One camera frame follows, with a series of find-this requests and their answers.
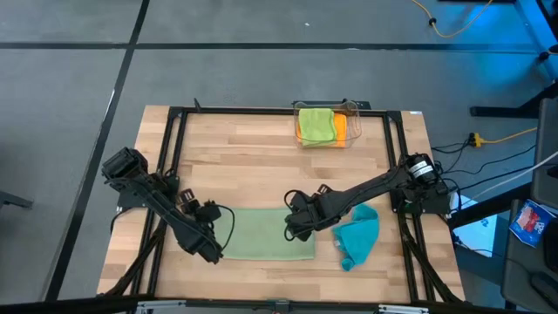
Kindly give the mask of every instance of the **yellow cloth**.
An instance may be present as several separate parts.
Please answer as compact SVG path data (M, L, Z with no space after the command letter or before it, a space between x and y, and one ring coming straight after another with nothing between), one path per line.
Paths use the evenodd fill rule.
M335 113L333 116L333 125L337 131L336 142L329 145L329 147L345 147L345 141L347 140L347 116L341 113ZM300 125L296 124L296 140L298 142L302 141L302 135L300 133Z

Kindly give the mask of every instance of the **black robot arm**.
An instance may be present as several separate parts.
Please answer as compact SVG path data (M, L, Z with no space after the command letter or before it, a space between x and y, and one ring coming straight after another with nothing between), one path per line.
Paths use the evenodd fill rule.
M313 230L319 231L338 223L353 206L392 190L401 191L405 199L411 204L418 204L421 211L428 208L429 212L446 213L449 210L447 185L435 171L430 157L427 154L405 155L397 166L385 174L345 191L335 191L322 185L312 196L299 190L287 192L285 203L291 214L285 218L285 238L292 240L296 237L306 241ZM290 194L294 195L287 202Z
M222 247L215 240L212 221L221 211L212 201L203 206L195 200L191 190L181 193L184 214L175 207L163 192L168 189L159 174L147 173L147 161L135 149L123 148L103 164L103 176L112 188L120 193L131 192L139 197L173 229L178 244L190 254L199 253L206 261L217 263L222 257Z

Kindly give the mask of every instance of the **wooden tabletop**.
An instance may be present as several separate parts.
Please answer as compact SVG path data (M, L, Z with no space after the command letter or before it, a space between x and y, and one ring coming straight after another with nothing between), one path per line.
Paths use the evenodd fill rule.
M147 106L135 147L154 171L167 120L168 106ZM430 154L421 113L402 112L410 153ZM175 121L174 131L178 129ZM347 149L300 149L294 119L281 115L189 114L180 155L180 188L191 188L201 201L212 199L231 208L280 208L286 191L311 195L325 183L343 190L383 174L389 168L380 118L361 118L362 136ZM391 126L398 154L397 130ZM174 147L173 134L171 147ZM169 149L170 163L173 149ZM168 230L161 258L157 297L296 301L409 302L397 217L389 195L367 202L380 218L379 238L364 265L341 269L342 254L326 229L316 233L316 258L306 261L205 262L177 244ZM136 208L115 223L99 281L109 290L138 254L146 211ZM454 294L464 298L452 240L436 215L423 215L429 260ZM151 261L141 291L146 290ZM425 298L415 261L418 293Z

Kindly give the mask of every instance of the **green towel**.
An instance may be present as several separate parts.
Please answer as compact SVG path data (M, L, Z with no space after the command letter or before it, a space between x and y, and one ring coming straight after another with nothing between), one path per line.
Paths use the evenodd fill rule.
M233 209L235 230L223 250L223 256L231 259L293 261L313 259L314 235L306 242L298 239L288 242L283 232L288 208L279 209ZM221 218L214 222L217 242L225 245L230 232L232 215L221 211Z
M333 116L333 110L328 108L301 109L298 112L298 125L304 147L335 143L337 131Z

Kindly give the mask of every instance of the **floor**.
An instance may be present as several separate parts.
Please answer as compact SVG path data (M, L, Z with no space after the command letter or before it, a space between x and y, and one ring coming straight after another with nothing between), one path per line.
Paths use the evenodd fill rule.
M481 9L469 3L423 3L444 33ZM203 106L361 99L377 109L422 111L433 146L462 141L470 132L498 139L534 127L536 120L472 118L468 107L520 105L549 85L555 71L552 63L535 62L539 47L530 30L545 38L539 39L543 44L554 39L540 12L525 1L519 11L513 5L490 6L454 39L437 37L425 13L408 0L152 1L139 43L394 45L360 51L136 50L127 76L121 71L124 49L33 44L128 43L141 5L141 0L0 2L0 189L35 201L33 210L4 207L0 214L0 252L9 257L0 259L0 304L42 298L119 73L126 80L111 102L116 113L101 160L133 145L145 105L191 106L194 97ZM14 44L22 42L31 44ZM533 144L531 133L470 148L456 168L474 171ZM445 167L456 157L434 156ZM450 177L466 186L532 162L533 152L475 176ZM97 288L117 195L100 175L96 178L61 298L91 297ZM464 194L473 196L489 186ZM499 287L465 271L461 275L468 300L503 305Z

